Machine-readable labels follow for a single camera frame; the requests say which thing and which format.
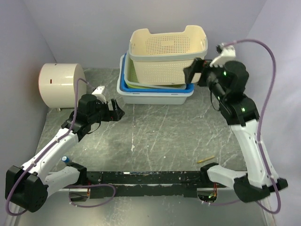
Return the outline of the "white perforated basket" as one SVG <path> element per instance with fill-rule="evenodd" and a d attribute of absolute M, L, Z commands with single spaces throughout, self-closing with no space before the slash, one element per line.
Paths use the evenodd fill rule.
<path fill-rule="evenodd" d="M 133 89 L 186 89 L 185 84 L 180 85 L 147 85 L 138 82 L 136 71 L 133 61 L 128 56 L 128 53 L 125 54 L 125 64 L 124 64 L 124 80 L 129 88 Z"/>

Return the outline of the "large cream perforated basket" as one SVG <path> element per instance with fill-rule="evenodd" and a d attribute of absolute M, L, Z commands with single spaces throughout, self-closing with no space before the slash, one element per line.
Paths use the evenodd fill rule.
<path fill-rule="evenodd" d="M 207 36 L 201 26 L 188 25 L 182 32 L 150 33 L 138 29 L 132 33 L 128 55 L 138 82 L 147 85 L 185 83 L 183 69 L 196 57 L 205 58 Z"/>

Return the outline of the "green plastic tub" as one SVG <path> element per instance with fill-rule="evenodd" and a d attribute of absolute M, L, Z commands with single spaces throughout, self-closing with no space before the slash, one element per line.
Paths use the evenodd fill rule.
<path fill-rule="evenodd" d="M 124 77 L 125 82 L 129 88 L 135 88 L 135 89 L 186 89 L 185 84 L 180 85 L 143 85 L 138 82 L 134 63 L 130 60 L 128 65 L 128 72 L 127 76 Z"/>

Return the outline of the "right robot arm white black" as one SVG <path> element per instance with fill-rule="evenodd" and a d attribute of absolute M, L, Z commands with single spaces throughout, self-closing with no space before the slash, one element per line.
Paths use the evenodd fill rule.
<path fill-rule="evenodd" d="M 219 103 L 218 111 L 234 133 L 246 163 L 246 171 L 234 171 L 218 163 L 200 169 L 202 186 L 214 183 L 234 190 L 240 201 L 248 203 L 262 200 L 276 190 L 288 187 L 288 182 L 275 172 L 265 145 L 259 139 L 260 115 L 255 102 L 244 94 L 249 73 L 243 63 L 228 61 L 223 66 L 211 67 L 209 60 L 195 58 L 183 70 L 186 84 L 192 83 L 199 73 L 198 85 L 206 85 L 210 95 Z"/>

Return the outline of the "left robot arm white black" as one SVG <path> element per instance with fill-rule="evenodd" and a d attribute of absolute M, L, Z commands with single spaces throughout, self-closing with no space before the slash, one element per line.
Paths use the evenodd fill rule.
<path fill-rule="evenodd" d="M 111 100 L 111 104 L 112 109 L 109 109 L 107 101 L 101 101 L 92 94 L 84 94 L 81 99 L 76 99 L 74 111 L 47 146 L 22 166 L 11 166 L 7 170 L 5 207 L 9 215 L 20 215 L 10 211 L 10 203 L 24 211 L 36 212 L 47 198 L 62 188 L 91 189 L 103 186 L 90 185 L 86 167 L 69 159 L 64 161 L 66 166 L 63 170 L 53 174 L 49 172 L 71 147 L 85 135 L 91 134 L 93 124 L 119 121 L 125 115 L 115 99 Z"/>

